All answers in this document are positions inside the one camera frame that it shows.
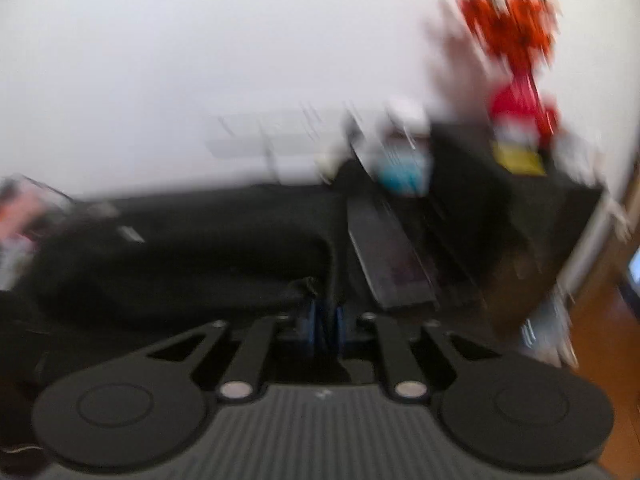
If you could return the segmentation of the dark phone on desk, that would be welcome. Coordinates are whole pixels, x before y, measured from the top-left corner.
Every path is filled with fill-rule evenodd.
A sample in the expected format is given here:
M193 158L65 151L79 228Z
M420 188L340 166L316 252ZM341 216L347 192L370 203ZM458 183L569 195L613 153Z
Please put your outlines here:
M373 198L353 198L347 220L364 278L382 310L434 304L435 287L390 206Z

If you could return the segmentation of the black box on desk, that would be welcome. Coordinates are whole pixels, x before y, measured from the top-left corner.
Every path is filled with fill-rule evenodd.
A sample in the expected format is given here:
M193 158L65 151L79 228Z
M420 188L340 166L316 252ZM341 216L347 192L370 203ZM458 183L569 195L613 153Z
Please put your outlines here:
M562 269L596 211L603 185L548 164L542 177L511 174L492 154L485 124L437 124L428 195L448 232L445 252L487 282L509 252Z

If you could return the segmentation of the brown fish oil bottle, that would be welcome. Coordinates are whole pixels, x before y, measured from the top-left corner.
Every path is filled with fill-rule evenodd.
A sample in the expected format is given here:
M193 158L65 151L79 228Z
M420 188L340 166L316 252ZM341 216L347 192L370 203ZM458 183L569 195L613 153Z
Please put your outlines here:
M426 109L413 99L390 98L385 104L384 127L374 165L378 184L397 196L424 197L433 170L432 123Z

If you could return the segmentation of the pink power strip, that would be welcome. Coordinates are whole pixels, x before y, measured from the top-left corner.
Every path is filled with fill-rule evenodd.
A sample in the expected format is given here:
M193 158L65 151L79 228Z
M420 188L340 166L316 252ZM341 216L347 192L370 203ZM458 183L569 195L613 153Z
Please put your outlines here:
M2 177L1 243L52 226L73 208L74 200L50 185L24 174Z

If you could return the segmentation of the red ribbed vase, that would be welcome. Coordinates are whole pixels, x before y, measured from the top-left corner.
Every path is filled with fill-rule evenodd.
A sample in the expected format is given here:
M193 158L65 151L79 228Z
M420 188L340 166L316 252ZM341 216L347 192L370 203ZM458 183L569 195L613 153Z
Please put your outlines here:
M559 125L553 102L541 99L533 81L514 78L491 98L488 115L496 139L528 148L548 148Z

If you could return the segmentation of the white wall socket panel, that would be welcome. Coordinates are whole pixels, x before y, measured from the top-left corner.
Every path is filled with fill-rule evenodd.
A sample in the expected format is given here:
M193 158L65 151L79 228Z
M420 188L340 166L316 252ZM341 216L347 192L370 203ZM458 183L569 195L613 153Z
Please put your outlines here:
M205 146L220 159L315 155L345 145L351 126L374 139L383 118L379 108L353 105L218 115L209 119Z

